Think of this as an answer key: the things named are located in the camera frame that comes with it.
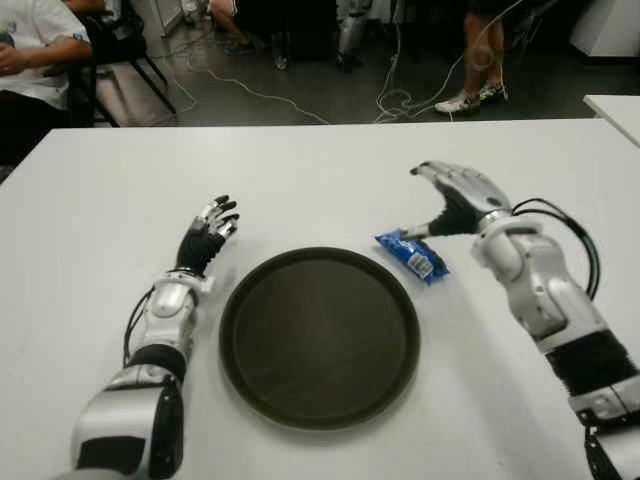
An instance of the sneaker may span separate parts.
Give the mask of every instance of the sneaker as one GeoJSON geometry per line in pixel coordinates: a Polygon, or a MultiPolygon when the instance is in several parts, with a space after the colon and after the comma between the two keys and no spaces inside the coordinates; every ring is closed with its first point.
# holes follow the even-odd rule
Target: sneaker
{"type": "Polygon", "coordinates": [[[235,43],[226,47],[224,49],[224,53],[229,57],[237,57],[239,55],[255,55],[256,49],[251,43],[248,43],[246,45],[235,43]]]}
{"type": "Polygon", "coordinates": [[[478,92],[478,95],[480,97],[480,103],[494,102],[499,100],[500,96],[502,96],[505,101],[509,99],[507,88],[503,83],[496,85],[489,85],[488,83],[485,83],[484,87],[482,87],[478,92]]]}
{"type": "Polygon", "coordinates": [[[444,102],[436,103],[435,109],[439,113],[472,113],[480,106],[480,98],[473,100],[462,90],[458,95],[444,102]]]}

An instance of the white cable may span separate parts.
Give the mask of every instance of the white cable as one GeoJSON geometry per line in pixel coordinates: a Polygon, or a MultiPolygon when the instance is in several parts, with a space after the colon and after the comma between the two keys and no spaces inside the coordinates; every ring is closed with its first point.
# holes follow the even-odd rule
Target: white cable
{"type": "Polygon", "coordinates": [[[193,110],[194,108],[196,108],[198,106],[198,101],[194,98],[193,95],[191,95],[191,93],[189,93],[189,90],[187,90],[176,78],[176,74],[175,71],[173,70],[173,68],[171,68],[169,66],[169,64],[167,63],[167,59],[163,58],[162,61],[164,62],[164,66],[167,67],[167,70],[169,70],[169,72],[171,73],[171,80],[173,80],[173,83],[176,84],[176,87],[178,87],[180,90],[182,90],[182,92],[189,97],[189,100],[191,100],[191,105],[189,105],[188,107],[180,110],[178,112],[178,114],[183,114],[183,113],[187,113],[190,112],[191,110],[193,110]]]}
{"type": "MultiPolygon", "coordinates": [[[[501,13],[496,15],[482,29],[482,31],[478,35],[478,38],[476,39],[476,42],[473,44],[473,46],[470,48],[470,50],[476,49],[476,47],[478,46],[478,43],[480,42],[480,39],[482,38],[482,36],[489,30],[489,28],[491,28],[491,26],[494,23],[496,23],[499,20],[501,20],[507,13],[509,13],[514,8],[516,8],[522,2],[524,2],[524,0],[517,0],[511,6],[509,6],[508,8],[504,9],[501,13]]],[[[373,123],[386,123],[388,121],[396,120],[401,116],[407,116],[410,119],[414,120],[418,116],[422,115],[424,112],[435,108],[435,105],[429,105],[429,104],[431,102],[433,102],[435,99],[437,99],[442,94],[444,89],[447,87],[447,84],[449,83],[449,80],[451,79],[451,75],[453,74],[454,69],[462,61],[462,59],[464,58],[464,55],[465,55],[465,52],[463,52],[458,57],[458,59],[455,62],[453,62],[453,64],[449,68],[449,72],[447,73],[447,77],[445,78],[444,83],[442,84],[442,87],[440,87],[440,89],[433,96],[431,96],[431,98],[429,98],[428,100],[425,100],[423,102],[417,103],[417,104],[412,104],[413,96],[409,92],[407,92],[406,90],[393,89],[393,90],[390,90],[389,92],[386,92],[387,88],[390,85],[393,84],[393,77],[395,76],[396,68],[398,67],[398,61],[400,59],[400,54],[402,52],[402,50],[401,50],[402,49],[402,32],[400,30],[400,27],[397,24],[396,24],[396,36],[398,38],[398,51],[397,51],[396,55],[394,56],[393,61],[391,62],[391,67],[389,68],[389,71],[387,72],[387,76],[385,78],[385,82],[384,82],[384,85],[382,87],[382,90],[380,90],[380,93],[378,94],[378,97],[376,98],[376,105],[378,106],[378,109],[382,112],[382,114],[379,115],[378,118],[376,118],[376,120],[374,120],[373,123]],[[384,106],[384,101],[385,101],[386,98],[388,98],[389,96],[392,96],[392,95],[403,95],[405,97],[405,100],[400,102],[400,106],[399,107],[386,108],[384,106]],[[418,110],[415,113],[411,113],[411,111],[415,110],[415,109],[420,109],[420,110],[418,110]]]]}
{"type": "Polygon", "coordinates": [[[259,98],[264,98],[266,100],[276,100],[276,101],[279,101],[279,102],[287,103],[287,104],[291,105],[293,107],[293,109],[296,110],[297,112],[299,112],[299,113],[301,113],[303,115],[306,115],[307,117],[313,118],[313,119],[317,120],[318,122],[323,123],[324,125],[331,125],[331,123],[329,123],[327,120],[325,120],[321,116],[319,116],[319,115],[317,115],[317,114],[315,114],[313,112],[308,112],[306,110],[301,109],[296,102],[294,102],[293,100],[291,100],[289,98],[278,97],[276,95],[265,95],[263,93],[256,92],[256,91],[252,90],[251,88],[249,88],[244,83],[242,83],[240,80],[236,80],[235,78],[220,77],[213,70],[208,69],[208,68],[205,68],[203,70],[195,70],[193,68],[193,65],[191,64],[191,55],[189,55],[189,57],[187,58],[187,69],[189,69],[190,71],[195,72],[195,73],[208,73],[209,75],[211,75],[211,77],[213,77],[215,80],[217,80],[219,82],[233,83],[233,84],[241,87],[243,90],[245,90],[250,95],[253,95],[253,96],[256,96],[256,97],[259,97],[259,98]]]}

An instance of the blue snack package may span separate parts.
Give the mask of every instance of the blue snack package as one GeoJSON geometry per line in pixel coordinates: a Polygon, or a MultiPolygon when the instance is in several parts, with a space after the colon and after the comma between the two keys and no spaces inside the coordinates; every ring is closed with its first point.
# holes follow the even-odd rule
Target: blue snack package
{"type": "Polygon", "coordinates": [[[422,240],[401,240],[400,230],[378,235],[375,239],[428,285],[449,273],[444,260],[422,240]]]}

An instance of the human hand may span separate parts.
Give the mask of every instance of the human hand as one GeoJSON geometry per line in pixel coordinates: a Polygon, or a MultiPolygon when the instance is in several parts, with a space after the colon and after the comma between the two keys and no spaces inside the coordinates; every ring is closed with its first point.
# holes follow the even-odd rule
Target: human hand
{"type": "Polygon", "coordinates": [[[19,75],[29,66],[23,51],[0,44],[0,77],[19,75]]]}

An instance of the chair leg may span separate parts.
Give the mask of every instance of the chair leg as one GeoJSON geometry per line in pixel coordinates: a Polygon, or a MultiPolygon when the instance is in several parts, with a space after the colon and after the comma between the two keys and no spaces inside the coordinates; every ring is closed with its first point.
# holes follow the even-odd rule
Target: chair leg
{"type": "Polygon", "coordinates": [[[96,103],[98,98],[98,66],[95,63],[91,63],[91,72],[89,73],[89,111],[91,112],[91,126],[95,123],[95,117],[93,112],[96,111],[96,103]]]}
{"type": "Polygon", "coordinates": [[[111,112],[107,110],[107,108],[102,104],[102,102],[97,98],[95,102],[96,102],[96,110],[98,110],[100,114],[104,117],[104,119],[107,122],[109,122],[109,125],[111,125],[113,128],[120,128],[120,125],[118,125],[118,122],[116,122],[116,119],[113,118],[113,115],[111,115],[111,112]]]}
{"type": "Polygon", "coordinates": [[[151,60],[149,58],[149,55],[147,55],[146,53],[144,54],[144,59],[147,61],[147,63],[151,66],[151,68],[153,69],[154,72],[156,72],[156,75],[158,75],[158,77],[160,77],[160,80],[162,80],[162,83],[164,83],[164,86],[167,87],[169,86],[169,82],[167,81],[167,77],[164,76],[164,74],[160,71],[160,69],[158,68],[158,66],[153,62],[153,60],[151,60]]]}
{"type": "Polygon", "coordinates": [[[171,111],[171,113],[175,115],[176,114],[175,107],[171,105],[171,102],[169,101],[169,99],[164,95],[164,93],[160,91],[160,89],[156,86],[156,84],[153,83],[153,81],[149,78],[149,75],[145,73],[142,67],[140,67],[140,65],[138,65],[135,61],[131,61],[129,63],[131,63],[131,66],[135,68],[136,72],[138,72],[138,75],[140,75],[142,79],[145,82],[147,82],[147,85],[149,85],[149,88],[153,90],[153,93],[155,93],[158,96],[158,98],[162,100],[162,103],[165,104],[165,106],[169,109],[169,111],[171,111]]]}

